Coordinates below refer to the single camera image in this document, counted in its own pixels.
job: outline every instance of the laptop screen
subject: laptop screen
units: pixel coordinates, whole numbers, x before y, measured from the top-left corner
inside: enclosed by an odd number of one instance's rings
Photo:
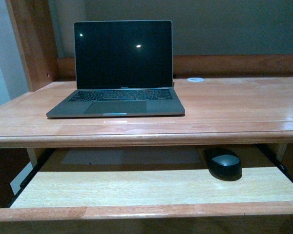
[[[76,22],[78,89],[172,86],[169,20]]]

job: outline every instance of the laptop keyboard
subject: laptop keyboard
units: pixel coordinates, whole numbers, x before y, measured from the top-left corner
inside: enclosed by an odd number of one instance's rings
[[[169,89],[78,91],[69,101],[131,101],[173,99]]]

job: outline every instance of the gray wall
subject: gray wall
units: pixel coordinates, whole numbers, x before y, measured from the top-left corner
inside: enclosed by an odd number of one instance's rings
[[[0,105],[28,92],[12,24],[0,0]]]
[[[74,56],[73,21],[79,20],[172,20],[175,55],[293,54],[293,0],[56,3],[64,57]]]

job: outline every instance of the open laptop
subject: open laptop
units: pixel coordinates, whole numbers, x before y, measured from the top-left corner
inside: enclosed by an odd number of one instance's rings
[[[183,115],[169,20],[74,23],[77,90],[49,118]]]

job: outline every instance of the computer mouse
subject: computer mouse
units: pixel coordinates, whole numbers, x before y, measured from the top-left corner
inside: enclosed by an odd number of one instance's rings
[[[209,172],[217,179],[235,181],[242,177],[240,158],[231,150],[224,148],[205,149]]]

